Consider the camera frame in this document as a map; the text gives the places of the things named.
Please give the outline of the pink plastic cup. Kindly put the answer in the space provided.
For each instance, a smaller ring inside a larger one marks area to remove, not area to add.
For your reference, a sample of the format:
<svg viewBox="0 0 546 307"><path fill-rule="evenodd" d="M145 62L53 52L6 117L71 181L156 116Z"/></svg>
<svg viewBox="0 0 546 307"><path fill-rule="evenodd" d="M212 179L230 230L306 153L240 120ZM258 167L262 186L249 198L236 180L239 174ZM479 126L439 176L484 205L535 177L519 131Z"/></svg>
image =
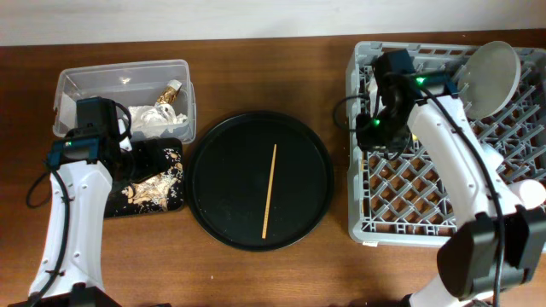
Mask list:
<svg viewBox="0 0 546 307"><path fill-rule="evenodd" d="M526 179L511 183L508 187L526 209L535 209L546 199L545 187L536 180Z"/></svg>

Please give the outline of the peanut shells and rice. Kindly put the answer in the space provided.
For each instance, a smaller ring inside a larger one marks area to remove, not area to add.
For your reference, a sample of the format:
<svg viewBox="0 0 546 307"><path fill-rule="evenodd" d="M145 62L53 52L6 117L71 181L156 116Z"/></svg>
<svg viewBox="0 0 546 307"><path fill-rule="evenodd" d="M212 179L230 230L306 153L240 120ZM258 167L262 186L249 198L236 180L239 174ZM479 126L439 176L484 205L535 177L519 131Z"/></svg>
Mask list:
<svg viewBox="0 0 546 307"><path fill-rule="evenodd" d="M169 168L141 183L131 183L121 191L122 199L136 207L138 213L175 211L184 205L183 152L164 150Z"/></svg>

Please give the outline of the brown paper wrapper stick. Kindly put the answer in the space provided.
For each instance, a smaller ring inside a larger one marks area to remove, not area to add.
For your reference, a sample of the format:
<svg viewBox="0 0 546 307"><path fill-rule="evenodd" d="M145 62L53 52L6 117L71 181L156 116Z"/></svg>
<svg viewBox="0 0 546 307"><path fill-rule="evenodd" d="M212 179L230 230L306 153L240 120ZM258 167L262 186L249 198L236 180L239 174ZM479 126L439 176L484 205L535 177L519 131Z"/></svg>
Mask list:
<svg viewBox="0 0 546 307"><path fill-rule="evenodd" d="M171 105L176 99L182 87L182 83L176 79L170 80L165 89L156 100L156 105Z"/></svg>

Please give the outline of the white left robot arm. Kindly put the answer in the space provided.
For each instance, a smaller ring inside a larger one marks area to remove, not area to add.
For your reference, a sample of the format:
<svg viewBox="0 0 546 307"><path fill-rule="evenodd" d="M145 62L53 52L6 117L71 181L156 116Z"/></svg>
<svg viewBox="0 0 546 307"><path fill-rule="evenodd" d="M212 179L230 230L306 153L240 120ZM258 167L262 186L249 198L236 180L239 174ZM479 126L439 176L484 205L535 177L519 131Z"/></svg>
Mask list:
<svg viewBox="0 0 546 307"><path fill-rule="evenodd" d="M115 306L102 281L104 212L113 188L166 171L176 138L132 142L124 149L107 136L54 142L45 161L51 213L42 261L25 306Z"/></svg>

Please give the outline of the blue plastic cup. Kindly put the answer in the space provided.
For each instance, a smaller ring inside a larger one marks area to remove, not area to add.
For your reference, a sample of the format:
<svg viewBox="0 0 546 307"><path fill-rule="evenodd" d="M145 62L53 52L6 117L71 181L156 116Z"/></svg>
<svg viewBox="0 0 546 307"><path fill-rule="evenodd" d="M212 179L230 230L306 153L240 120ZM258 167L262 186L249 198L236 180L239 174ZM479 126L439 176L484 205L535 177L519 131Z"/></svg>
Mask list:
<svg viewBox="0 0 546 307"><path fill-rule="evenodd" d="M494 147L486 142L481 143L481 147L484 152L484 162L492 171L496 171L503 163L504 157Z"/></svg>

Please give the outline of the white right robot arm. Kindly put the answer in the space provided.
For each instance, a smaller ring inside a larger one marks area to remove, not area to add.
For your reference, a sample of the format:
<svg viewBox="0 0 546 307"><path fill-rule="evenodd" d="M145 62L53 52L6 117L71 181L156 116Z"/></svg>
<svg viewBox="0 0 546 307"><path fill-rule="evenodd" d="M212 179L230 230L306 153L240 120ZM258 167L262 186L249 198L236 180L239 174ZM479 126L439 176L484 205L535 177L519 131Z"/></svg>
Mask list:
<svg viewBox="0 0 546 307"><path fill-rule="evenodd" d="M465 306L531 281L545 244L545 187L507 184L468 123L443 74L375 77L375 112L357 116L366 150L405 147L417 136L450 198L457 231L437 253L438 274L402 306Z"/></svg>

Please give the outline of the grey round plate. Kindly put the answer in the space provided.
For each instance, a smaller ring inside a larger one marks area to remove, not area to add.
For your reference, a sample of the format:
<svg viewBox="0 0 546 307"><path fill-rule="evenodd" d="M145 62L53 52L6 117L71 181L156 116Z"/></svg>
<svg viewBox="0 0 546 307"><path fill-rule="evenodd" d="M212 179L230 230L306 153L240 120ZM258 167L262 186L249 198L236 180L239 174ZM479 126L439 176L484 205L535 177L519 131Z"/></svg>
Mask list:
<svg viewBox="0 0 546 307"><path fill-rule="evenodd" d="M478 48L457 81L467 117L483 119L502 110L513 97L520 76L520 58L510 44L494 41Z"/></svg>

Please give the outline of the white paper napkin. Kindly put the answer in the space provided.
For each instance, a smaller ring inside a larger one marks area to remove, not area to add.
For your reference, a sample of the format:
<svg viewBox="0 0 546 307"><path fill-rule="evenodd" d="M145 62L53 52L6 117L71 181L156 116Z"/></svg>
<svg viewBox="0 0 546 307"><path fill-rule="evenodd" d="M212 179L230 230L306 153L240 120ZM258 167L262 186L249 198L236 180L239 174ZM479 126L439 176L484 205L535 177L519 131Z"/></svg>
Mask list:
<svg viewBox="0 0 546 307"><path fill-rule="evenodd" d="M188 116L176 114L170 104L155 103L153 106L128 107L131 115L131 134L142 132L145 136L154 136L152 127L163 125L181 125L188 121Z"/></svg>

